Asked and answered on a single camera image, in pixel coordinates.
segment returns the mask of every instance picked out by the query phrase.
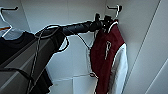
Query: strap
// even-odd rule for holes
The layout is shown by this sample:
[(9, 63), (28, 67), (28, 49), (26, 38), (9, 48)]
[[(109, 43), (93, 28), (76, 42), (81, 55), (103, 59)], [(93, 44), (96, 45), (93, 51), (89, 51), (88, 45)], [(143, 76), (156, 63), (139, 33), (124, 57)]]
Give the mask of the strap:
[(34, 86), (34, 79), (29, 74), (24, 72), (23, 70), (16, 69), (16, 68), (0, 68), (0, 72), (16, 72), (16, 71), (22, 74), (26, 79), (31, 80)]

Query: white fabric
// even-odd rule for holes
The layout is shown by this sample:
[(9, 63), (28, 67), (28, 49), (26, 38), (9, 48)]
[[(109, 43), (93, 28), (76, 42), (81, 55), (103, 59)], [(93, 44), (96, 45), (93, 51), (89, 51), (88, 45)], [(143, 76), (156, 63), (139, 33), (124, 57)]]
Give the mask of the white fabric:
[(126, 44), (124, 43), (117, 51), (113, 61), (108, 94), (122, 94), (127, 71)]

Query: wall hook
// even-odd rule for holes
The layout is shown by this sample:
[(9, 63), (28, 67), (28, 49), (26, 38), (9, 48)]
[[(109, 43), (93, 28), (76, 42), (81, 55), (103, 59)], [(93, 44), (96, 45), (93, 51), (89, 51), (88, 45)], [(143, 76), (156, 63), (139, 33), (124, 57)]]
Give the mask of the wall hook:
[(115, 18), (118, 17), (119, 12), (121, 12), (121, 10), (122, 10), (122, 6), (119, 6), (119, 5), (117, 5), (117, 7), (114, 7), (114, 8), (110, 8), (109, 6), (107, 6), (107, 8), (108, 8), (108, 9), (116, 9), (116, 10), (117, 10), (117, 13), (116, 13), (116, 17), (115, 17)]
[(15, 8), (13, 8), (13, 9), (12, 9), (12, 8), (2, 8), (2, 9), (1, 9), (1, 12), (2, 12), (3, 10), (17, 10), (17, 9), (18, 9), (18, 7), (15, 7)]

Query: coat hanger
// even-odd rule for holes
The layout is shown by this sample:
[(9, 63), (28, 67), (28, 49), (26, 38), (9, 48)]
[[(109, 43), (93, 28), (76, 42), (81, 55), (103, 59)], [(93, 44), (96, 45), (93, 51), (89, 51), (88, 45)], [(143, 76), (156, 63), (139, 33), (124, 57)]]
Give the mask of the coat hanger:
[(18, 7), (15, 7), (14, 9), (5, 9), (5, 8), (3, 8), (3, 7), (0, 7), (0, 10), (1, 10), (0, 16), (1, 16), (1, 18), (2, 18), (2, 21), (9, 25), (9, 27), (1, 28), (1, 30), (6, 30), (6, 29), (8, 29), (8, 30), (2, 35), (2, 37), (4, 37), (4, 36), (13, 28), (13, 26), (12, 26), (10, 23), (8, 23), (8, 22), (4, 19), (3, 15), (2, 15), (2, 11), (3, 11), (3, 10), (17, 10), (17, 9), (18, 9)]
[(114, 18), (114, 20), (113, 20), (114, 22), (110, 25), (110, 27), (109, 27), (109, 29), (108, 29), (108, 33), (109, 33), (110, 30), (111, 30), (111, 28), (112, 28), (115, 24), (118, 24), (117, 17), (118, 17), (118, 15), (119, 15), (119, 12), (121, 12), (121, 10), (122, 10), (122, 6), (117, 5), (116, 8), (110, 8), (109, 6), (107, 6), (107, 8), (108, 8), (108, 9), (116, 9), (116, 10), (117, 10), (116, 16), (115, 16), (115, 18)]

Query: red fabric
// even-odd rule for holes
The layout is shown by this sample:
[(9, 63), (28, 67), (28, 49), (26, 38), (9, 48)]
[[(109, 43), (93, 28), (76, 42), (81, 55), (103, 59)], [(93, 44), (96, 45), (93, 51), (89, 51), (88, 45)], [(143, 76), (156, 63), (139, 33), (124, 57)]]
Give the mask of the red fabric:
[[(105, 60), (106, 42), (110, 41), (111, 48)], [(110, 33), (104, 33), (100, 30), (90, 51), (91, 68), (98, 76), (96, 94), (107, 94), (108, 84), (111, 73), (111, 66), (117, 50), (124, 43), (117, 25), (111, 28)]]

